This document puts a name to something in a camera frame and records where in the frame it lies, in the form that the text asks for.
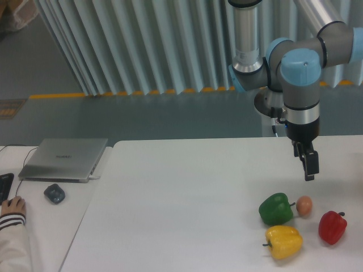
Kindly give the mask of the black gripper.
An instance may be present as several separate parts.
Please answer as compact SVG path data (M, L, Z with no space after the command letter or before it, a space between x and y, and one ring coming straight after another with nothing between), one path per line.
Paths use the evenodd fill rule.
M305 181L314 180L315 175L319 173L319 155L311 143L319 135L319 126L319 118L309 124L286 122L286 136L292 140L294 156L299 157L302 162Z

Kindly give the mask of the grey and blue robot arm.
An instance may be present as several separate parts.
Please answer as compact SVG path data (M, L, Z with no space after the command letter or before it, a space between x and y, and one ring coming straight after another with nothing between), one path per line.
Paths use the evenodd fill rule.
M319 134L322 70L362 60L362 28L346 25L330 1L296 1L313 38L273 40L260 54L259 1L230 1L235 27L235 56L229 67L238 91L260 88L255 108L285 126L305 180L319 172L313 140Z

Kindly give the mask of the white striped sleeve forearm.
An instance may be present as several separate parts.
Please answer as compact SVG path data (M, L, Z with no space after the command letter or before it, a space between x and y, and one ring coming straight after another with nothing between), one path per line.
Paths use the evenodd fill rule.
M1 216L1 271L33 271L25 222L20 213Z

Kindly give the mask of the person's hand on mouse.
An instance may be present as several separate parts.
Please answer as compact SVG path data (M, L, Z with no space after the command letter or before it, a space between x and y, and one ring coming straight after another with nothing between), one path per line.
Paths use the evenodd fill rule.
M24 198L17 196L11 200L5 200L1 205L1 228L26 222L26 202Z

